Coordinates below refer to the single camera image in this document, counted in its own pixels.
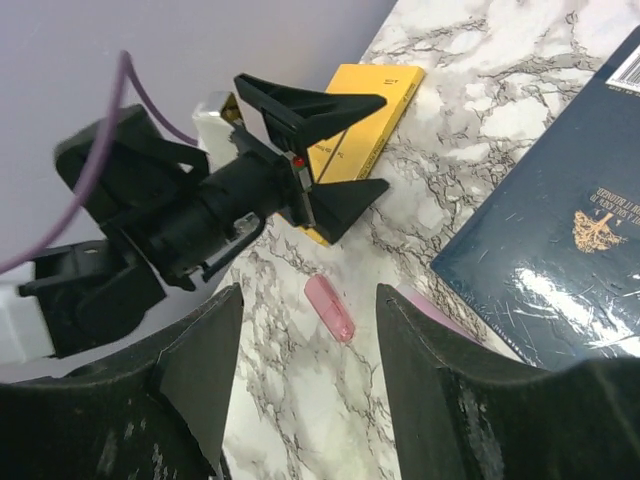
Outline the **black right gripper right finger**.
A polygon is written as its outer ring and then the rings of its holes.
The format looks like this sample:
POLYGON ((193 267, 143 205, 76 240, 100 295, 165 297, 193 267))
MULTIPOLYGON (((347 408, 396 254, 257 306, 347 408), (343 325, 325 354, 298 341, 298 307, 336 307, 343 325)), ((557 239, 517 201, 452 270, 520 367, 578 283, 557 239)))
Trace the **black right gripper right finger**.
POLYGON ((455 333, 393 287, 378 340, 405 479, 635 479, 639 362, 550 372, 455 333))

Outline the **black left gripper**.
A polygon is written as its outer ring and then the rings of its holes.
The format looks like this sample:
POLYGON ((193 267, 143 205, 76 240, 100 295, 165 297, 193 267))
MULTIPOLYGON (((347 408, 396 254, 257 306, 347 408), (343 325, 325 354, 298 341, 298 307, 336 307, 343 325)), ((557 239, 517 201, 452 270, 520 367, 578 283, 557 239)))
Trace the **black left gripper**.
POLYGON ((161 210, 149 234, 149 260, 165 280, 184 280, 198 267, 204 280, 211 279, 277 212, 287 211, 295 226, 321 241, 337 243, 390 187, 384 179, 313 184, 307 153, 381 110, 384 97, 299 89, 246 73, 234 84, 281 151, 238 128, 232 134, 241 145, 238 156, 161 210))

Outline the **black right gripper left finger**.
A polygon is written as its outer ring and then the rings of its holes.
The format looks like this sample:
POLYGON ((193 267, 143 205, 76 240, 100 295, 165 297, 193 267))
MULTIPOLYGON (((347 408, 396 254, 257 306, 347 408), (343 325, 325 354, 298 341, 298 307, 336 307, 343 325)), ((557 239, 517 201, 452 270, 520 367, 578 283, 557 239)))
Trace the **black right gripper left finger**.
POLYGON ((238 285, 64 377, 1 388, 5 479, 226 479, 238 285))

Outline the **yellow paperback book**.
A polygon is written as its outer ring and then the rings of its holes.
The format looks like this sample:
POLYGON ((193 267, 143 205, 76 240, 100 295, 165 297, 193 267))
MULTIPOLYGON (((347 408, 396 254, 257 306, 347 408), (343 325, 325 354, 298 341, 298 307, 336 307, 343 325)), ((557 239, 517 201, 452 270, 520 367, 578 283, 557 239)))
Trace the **yellow paperback book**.
MULTIPOLYGON (((308 149, 309 173, 320 184, 371 179, 369 174, 391 133, 425 77, 418 66, 343 64, 326 91, 332 94, 377 94, 386 105, 334 137, 308 149)), ((303 232, 328 246, 316 235, 303 232)))

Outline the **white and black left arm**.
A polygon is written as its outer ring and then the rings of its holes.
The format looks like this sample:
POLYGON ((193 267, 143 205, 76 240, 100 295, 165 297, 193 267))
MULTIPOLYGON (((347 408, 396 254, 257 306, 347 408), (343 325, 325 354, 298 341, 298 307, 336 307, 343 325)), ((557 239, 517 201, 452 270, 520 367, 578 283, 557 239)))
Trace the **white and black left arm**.
POLYGON ((68 187, 107 140, 103 170, 83 202, 91 228, 1 274, 1 361, 65 358, 134 332, 169 290, 210 281, 283 216, 339 240, 388 188, 381 179, 323 183, 312 147, 363 124, 386 101, 241 74, 231 92, 194 109, 195 145, 170 140, 149 107, 132 104, 59 143, 68 187))

